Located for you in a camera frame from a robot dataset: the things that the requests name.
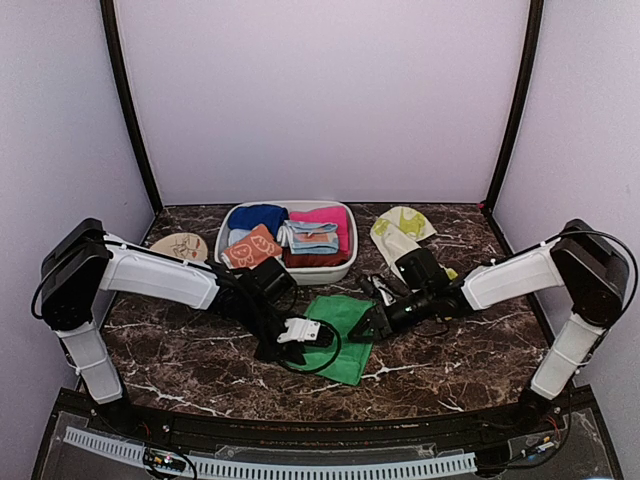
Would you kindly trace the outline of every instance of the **towel stack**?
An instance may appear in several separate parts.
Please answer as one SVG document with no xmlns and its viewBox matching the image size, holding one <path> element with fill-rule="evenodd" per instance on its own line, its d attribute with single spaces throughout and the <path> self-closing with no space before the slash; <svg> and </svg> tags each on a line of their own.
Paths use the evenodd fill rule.
<svg viewBox="0 0 640 480">
<path fill-rule="evenodd" d="M 344 207 L 288 212 L 277 205 L 236 208 L 228 221 L 229 268 L 253 268 L 268 257 L 287 268 L 333 267 L 349 259 L 349 223 Z"/>
</svg>

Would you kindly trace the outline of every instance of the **blue towel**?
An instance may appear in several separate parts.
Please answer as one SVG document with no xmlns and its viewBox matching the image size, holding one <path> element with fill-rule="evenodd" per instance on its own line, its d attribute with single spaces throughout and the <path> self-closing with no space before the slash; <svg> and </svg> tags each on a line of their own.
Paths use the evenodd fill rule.
<svg viewBox="0 0 640 480">
<path fill-rule="evenodd" d="M 232 230 L 236 228 L 253 230 L 262 223 L 273 235 L 273 238 L 276 238 L 278 229 L 287 218 L 289 218 L 287 209 L 277 205 L 238 207 L 229 217 L 229 228 Z"/>
<path fill-rule="evenodd" d="M 289 247 L 293 255 L 330 255 L 340 247 L 337 229 L 335 223 L 285 220 L 277 239 L 281 246 Z"/>
<path fill-rule="evenodd" d="M 230 247 L 231 245 L 235 245 L 250 233 L 251 233 L 251 230 L 243 230 L 241 228 L 236 228 L 235 230 L 231 230 L 229 232 L 229 240 L 227 241 L 227 246 Z"/>
</svg>

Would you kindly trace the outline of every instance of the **black metal pole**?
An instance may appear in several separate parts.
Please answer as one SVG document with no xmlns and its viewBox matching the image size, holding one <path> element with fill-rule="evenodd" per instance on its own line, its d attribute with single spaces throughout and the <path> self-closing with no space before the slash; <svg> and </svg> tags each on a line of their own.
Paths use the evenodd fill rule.
<svg viewBox="0 0 640 480">
<path fill-rule="evenodd" d="M 511 103 L 511 111 L 507 128 L 504 132 L 502 147 L 496 162 L 496 168 L 493 172 L 491 185 L 487 198 L 482 202 L 484 208 L 489 212 L 493 212 L 500 195 L 500 189 L 504 183 L 507 174 L 513 147 L 518 136 L 522 113 L 527 100 L 527 92 L 529 90 L 529 82 L 531 81 L 531 72 L 533 71 L 533 62 L 536 56 L 536 48 L 538 46 L 538 37 L 540 35 L 540 25 L 542 23 L 542 8 L 544 0 L 531 0 L 529 6 L 529 20 L 527 21 L 527 32 L 524 38 L 524 47 L 522 49 L 522 59 L 520 60 L 520 70 L 518 71 L 518 80 L 516 82 L 516 90 Z"/>
<path fill-rule="evenodd" d="M 131 89 L 129 88 L 129 81 L 127 79 L 127 71 L 124 65 L 124 57 L 122 55 L 122 46 L 120 44 L 120 35 L 118 34 L 118 23 L 116 21 L 116 12 L 113 0 L 100 0 L 100 8 L 102 9 L 102 22 L 104 24 L 104 33 L 107 39 L 109 57 L 111 58 L 113 78 L 116 81 L 116 88 L 118 90 L 118 96 L 120 97 L 120 107 L 122 108 L 124 121 L 127 124 L 129 139 L 131 140 L 131 146 L 133 147 L 136 162 L 140 169 L 140 175 L 142 175 L 144 187 L 147 190 L 147 196 L 149 197 L 153 211 L 157 215 L 163 207 L 162 199 L 160 198 L 160 192 L 158 191 L 156 181 L 153 178 L 151 164 L 149 163 L 149 157 L 147 156 L 147 151 L 144 148 L 144 142 L 140 132 L 140 125 L 138 125 L 138 117 L 136 116 L 136 111 L 133 106 L 133 98 L 131 96 Z"/>
</svg>

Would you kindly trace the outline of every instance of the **green towel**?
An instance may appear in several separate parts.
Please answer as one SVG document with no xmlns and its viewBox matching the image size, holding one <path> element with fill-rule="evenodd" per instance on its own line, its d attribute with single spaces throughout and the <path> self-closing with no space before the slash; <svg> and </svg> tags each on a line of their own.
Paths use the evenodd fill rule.
<svg viewBox="0 0 640 480">
<path fill-rule="evenodd" d="M 342 349 L 338 358 L 327 368 L 318 372 L 318 375 L 347 385 L 357 385 L 360 382 L 373 345 L 371 343 L 351 343 L 347 334 L 360 320 L 362 314 L 372 306 L 373 302 L 357 300 L 344 295 L 316 297 L 311 302 L 305 316 L 330 323 L 340 332 L 342 339 Z M 334 341 L 333 345 L 328 348 L 307 347 L 307 352 L 304 354 L 307 365 L 302 368 L 311 370 L 328 362 L 335 353 L 335 345 Z"/>
</svg>

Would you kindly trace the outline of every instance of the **brown marble tabletop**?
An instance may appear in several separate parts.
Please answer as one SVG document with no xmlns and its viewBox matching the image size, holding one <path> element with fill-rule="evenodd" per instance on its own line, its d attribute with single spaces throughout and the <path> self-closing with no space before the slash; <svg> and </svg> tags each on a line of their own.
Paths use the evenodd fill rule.
<svg viewBox="0 0 640 480">
<path fill-rule="evenodd" d="M 302 287 L 295 311 L 316 295 L 364 298 L 362 273 L 393 279 L 369 237 L 394 205 L 350 204 L 359 255 L 335 285 Z M 501 250 L 475 205 L 409 205 L 438 231 L 422 245 L 441 264 L 466 272 Z M 146 245 L 176 232 L 201 235 L 213 250 L 231 206 L 168 207 Z M 357 387 L 297 375 L 253 358 L 257 341 L 236 322 L 140 295 L 118 295 L 103 335 L 134 403 L 173 411 L 253 420 L 341 421 L 411 418 L 515 402 L 547 344 L 525 299 L 494 306 L 441 328 L 424 321 L 373 348 Z"/>
</svg>

